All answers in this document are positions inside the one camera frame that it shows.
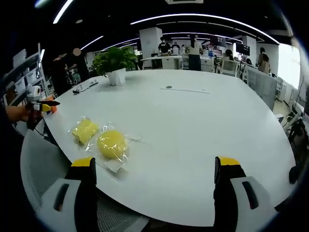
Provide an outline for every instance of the yellow sponge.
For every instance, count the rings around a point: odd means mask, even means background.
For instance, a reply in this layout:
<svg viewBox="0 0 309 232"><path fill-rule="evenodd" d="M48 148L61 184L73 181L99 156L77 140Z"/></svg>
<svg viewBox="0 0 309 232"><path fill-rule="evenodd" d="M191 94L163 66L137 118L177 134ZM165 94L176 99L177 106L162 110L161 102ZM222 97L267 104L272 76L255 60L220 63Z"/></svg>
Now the yellow sponge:
<svg viewBox="0 0 309 232"><path fill-rule="evenodd" d="M81 121L79 126L72 131L75 138L82 144L85 144L98 131L97 124L94 124L89 119L85 118Z"/></svg>
<svg viewBox="0 0 309 232"><path fill-rule="evenodd" d="M102 155L109 159L121 159L127 149L125 137L116 130L104 132L98 138L97 145Z"/></svg>

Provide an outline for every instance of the clear plastic packaging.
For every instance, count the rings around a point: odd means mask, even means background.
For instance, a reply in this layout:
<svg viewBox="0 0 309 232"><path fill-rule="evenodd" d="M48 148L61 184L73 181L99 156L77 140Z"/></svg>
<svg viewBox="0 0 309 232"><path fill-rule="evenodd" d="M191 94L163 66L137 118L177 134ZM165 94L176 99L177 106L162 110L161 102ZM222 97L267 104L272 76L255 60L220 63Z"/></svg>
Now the clear plastic packaging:
<svg viewBox="0 0 309 232"><path fill-rule="evenodd" d="M93 123L89 118L82 117L80 121L77 122L77 125L72 129L68 130L67 133L70 133L74 137L74 141L84 146L88 144L89 140L99 131L98 125Z"/></svg>
<svg viewBox="0 0 309 232"><path fill-rule="evenodd" d="M96 157L96 163L114 173L125 165L129 156L129 145L140 137L129 137L108 124L96 134L86 146L86 151Z"/></svg>

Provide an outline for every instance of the hand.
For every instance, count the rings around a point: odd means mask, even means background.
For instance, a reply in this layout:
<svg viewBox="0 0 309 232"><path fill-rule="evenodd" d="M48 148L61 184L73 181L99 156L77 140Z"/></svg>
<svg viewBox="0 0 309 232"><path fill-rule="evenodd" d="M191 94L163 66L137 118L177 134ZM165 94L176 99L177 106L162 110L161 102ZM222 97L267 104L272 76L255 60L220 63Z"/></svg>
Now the hand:
<svg viewBox="0 0 309 232"><path fill-rule="evenodd" d="M27 109L26 106L24 105L7 106L5 110L11 122L18 122L18 121L27 122L28 121L28 118L30 115L30 109Z"/></svg>

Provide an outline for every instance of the green leaves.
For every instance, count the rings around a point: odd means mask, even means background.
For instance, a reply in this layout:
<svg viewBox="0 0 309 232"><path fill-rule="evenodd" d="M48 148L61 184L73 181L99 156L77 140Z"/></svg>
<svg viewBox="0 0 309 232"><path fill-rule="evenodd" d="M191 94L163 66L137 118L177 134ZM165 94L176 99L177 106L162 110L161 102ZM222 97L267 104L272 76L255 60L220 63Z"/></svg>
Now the green leaves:
<svg viewBox="0 0 309 232"><path fill-rule="evenodd" d="M136 55L129 52L128 48L111 47L108 52L97 55L92 63L99 75L113 72L118 69L134 68L134 61L137 60Z"/></svg>

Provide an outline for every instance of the white flower pot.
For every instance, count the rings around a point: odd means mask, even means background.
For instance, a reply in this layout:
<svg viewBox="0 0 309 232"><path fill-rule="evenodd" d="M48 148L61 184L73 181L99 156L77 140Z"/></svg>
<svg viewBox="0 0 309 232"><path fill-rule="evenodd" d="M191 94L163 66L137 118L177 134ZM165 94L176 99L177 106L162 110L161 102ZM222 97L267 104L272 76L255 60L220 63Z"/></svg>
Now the white flower pot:
<svg viewBox="0 0 309 232"><path fill-rule="evenodd" d="M118 69L113 72L106 73L110 80L111 86L118 86L126 82L126 69Z"/></svg>

